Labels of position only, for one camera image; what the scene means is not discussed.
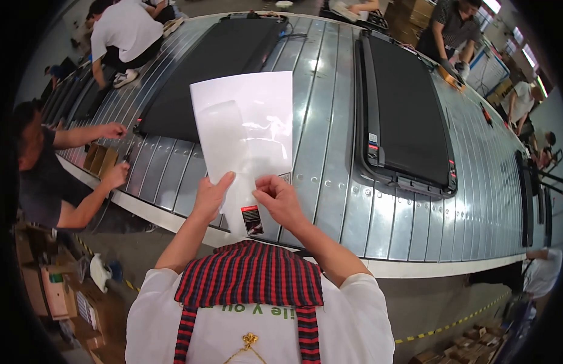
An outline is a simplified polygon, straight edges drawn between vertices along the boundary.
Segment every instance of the sticker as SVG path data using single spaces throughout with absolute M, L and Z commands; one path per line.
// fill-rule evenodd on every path
M 287 184 L 291 185 L 291 172 L 280 174 L 278 177 L 281 177 Z
M 263 224 L 261 223 L 261 216 L 259 216 L 257 205 L 242 207 L 241 214 L 243 215 L 243 222 L 245 223 L 248 237 L 263 234 Z

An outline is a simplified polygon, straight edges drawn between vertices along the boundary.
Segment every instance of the paper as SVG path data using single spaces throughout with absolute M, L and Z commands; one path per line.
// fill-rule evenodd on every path
M 211 183 L 236 173 L 221 207 L 231 233 L 262 234 L 269 213 L 253 197 L 255 180 L 275 174 L 291 181 L 292 72 L 207 80 L 191 84 L 190 95 Z

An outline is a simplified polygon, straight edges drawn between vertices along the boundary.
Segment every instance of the black glove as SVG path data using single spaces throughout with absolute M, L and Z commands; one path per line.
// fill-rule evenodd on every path
M 452 64 L 448 59 L 442 58 L 440 61 L 441 67 L 447 71 L 452 77 L 456 76 L 456 71 L 453 69 Z

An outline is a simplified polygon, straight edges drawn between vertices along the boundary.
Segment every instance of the window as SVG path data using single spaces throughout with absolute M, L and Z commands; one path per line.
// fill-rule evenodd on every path
M 522 33 L 520 33 L 520 29 L 518 29 L 518 27 L 514 27 L 514 31 L 512 33 L 514 34 L 514 39 L 516 39 L 518 44 L 522 45 L 522 42 L 524 41 L 524 36 L 522 35 Z
M 526 57 L 532 68 L 536 70 L 538 68 L 538 62 L 534 57 L 533 50 L 530 49 L 530 46 L 528 44 L 525 44 L 524 47 L 522 47 L 522 52 L 524 53 L 524 56 Z
M 488 25 L 490 25 L 490 23 L 492 23 L 494 19 L 494 16 L 488 13 L 488 11 L 483 8 L 483 6 L 478 9 L 477 13 L 475 13 L 475 17 L 480 21 L 480 30 L 482 32 Z
M 512 39 L 509 39 L 509 40 L 506 41 L 505 50 L 506 50 L 506 53 L 508 53 L 509 55 L 512 55 L 518 50 L 518 45 L 516 43 L 514 43 L 514 41 L 512 41 Z
M 483 3 L 488 5 L 495 14 L 498 14 L 500 8 L 502 7 L 502 5 L 500 5 L 496 0 L 483 0 Z

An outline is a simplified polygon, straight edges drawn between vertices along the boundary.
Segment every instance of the hand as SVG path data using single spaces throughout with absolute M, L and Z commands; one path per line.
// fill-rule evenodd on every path
M 120 139 L 127 134 L 127 129 L 120 123 L 111 122 L 109 124 L 103 124 L 101 128 L 101 137 L 107 139 Z
M 195 206 L 192 208 L 190 216 L 194 215 L 206 224 L 216 219 L 225 192 L 234 180 L 234 172 L 225 173 L 216 185 L 210 183 L 208 177 L 201 179 L 198 183 Z
M 269 175 L 257 179 L 255 186 L 257 189 L 253 191 L 253 195 L 281 226 L 292 232 L 309 223 L 292 185 L 276 175 Z
M 130 165 L 125 162 L 116 164 L 113 169 L 105 175 L 101 183 L 110 191 L 114 188 L 118 188 L 126 183 L 127 172 L 129 169 Z
M 348 7 L 348 10 L 352 13 L 355 13 L 356 15 L 360 14 L 360 9 L 358 5 L 350 5 Z

